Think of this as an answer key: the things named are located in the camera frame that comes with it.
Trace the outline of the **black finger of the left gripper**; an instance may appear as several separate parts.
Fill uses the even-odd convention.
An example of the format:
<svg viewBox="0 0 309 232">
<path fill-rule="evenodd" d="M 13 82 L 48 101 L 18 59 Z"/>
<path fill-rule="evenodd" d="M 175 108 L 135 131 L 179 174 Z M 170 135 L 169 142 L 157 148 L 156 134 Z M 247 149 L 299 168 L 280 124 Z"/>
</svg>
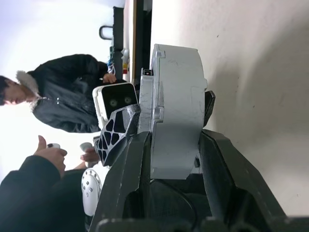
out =
<svg viewBox="0 0 309 232">
<path fill-rule="evenodd" d="M 209 90 L 206 91 L 204 94 L 204 102 L 205 102 L 205 107 L 204 107 L 204 123 L 203 127 L 205 127 L 209 121 L 209 118 L 211 117 L 213 113 L 213 108 L 215 104 L 215 99 L 216 96 L 213 91 Z"/>
<path fill-rule="evenodd" d="M 130 138 L 137 134 L 140 107 L 137 104 L 112 112 L 94 147 L 103 166 L 112 166 Z"/>
</svg>

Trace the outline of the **bare hand holding controller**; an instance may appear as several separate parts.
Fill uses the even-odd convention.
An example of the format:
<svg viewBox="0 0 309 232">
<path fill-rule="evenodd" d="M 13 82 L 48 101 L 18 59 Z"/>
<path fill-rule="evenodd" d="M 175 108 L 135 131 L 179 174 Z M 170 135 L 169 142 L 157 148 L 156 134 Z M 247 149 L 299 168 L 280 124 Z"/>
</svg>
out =
<svg viewBox="0 0 309 232">
<path fill-rule="evenodd" d="M 95 149 L 88 148 L 83 155 L 81 155 L 81 160 L 84 162 L 92 162 L 92 163 L 98 163 L 99 161 L 99 155 L 96 153 Z"/>
<path fill-rule="evenodd" d="M 46 140 L 39 135 L 38 136 L 39 142 L 36 152 L 34 153 L 35 156 L 40 156 L 49 162 L 51 162 L 58 170 L 60 176 L 62 177 L 65 172 L 65 156 L 67 155 L 67 151 L 61 148 L 47 148 Z"/>
</svg>

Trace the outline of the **fur-collar jacket person's hand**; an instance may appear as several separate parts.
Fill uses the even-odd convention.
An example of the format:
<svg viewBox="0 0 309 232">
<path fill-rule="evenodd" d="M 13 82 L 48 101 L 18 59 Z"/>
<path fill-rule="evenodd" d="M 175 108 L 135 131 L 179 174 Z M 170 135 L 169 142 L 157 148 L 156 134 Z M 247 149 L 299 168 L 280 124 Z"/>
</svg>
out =
<svg viewBox="0 0 309 232">
<path fill-rule="evenodd" d="M 116 77 L 112 73 L 107 73 L 103 76 L 103 83 L 113 84 L 116 82 Z"/>
</svg>

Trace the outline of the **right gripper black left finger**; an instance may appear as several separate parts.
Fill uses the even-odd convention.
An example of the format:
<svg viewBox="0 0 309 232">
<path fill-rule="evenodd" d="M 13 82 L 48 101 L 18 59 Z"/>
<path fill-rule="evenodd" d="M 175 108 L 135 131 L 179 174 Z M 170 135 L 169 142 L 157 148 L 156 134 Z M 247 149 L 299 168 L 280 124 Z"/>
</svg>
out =
<svg viewBox="0 0 309 232">
<path fill-rule="evenodd" d="M 90 230 L 103 220 L 149 217 L 151 134 L 134 135 L 109 170 Z"/>
</svg>

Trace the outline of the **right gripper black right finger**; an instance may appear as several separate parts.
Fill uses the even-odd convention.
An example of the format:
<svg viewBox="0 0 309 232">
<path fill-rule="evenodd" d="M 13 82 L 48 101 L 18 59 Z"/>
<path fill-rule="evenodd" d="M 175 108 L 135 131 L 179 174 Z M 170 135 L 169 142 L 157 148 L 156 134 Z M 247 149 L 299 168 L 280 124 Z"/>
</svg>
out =
<svg viewBox="0 0 309 232">
<path fill-rule="evenodd" d="M 211 213 L 222 220 L 270 220 L 285 213 L 260 172 L 223 134 L 202 130 L 202 174 Z"/>
</svg>

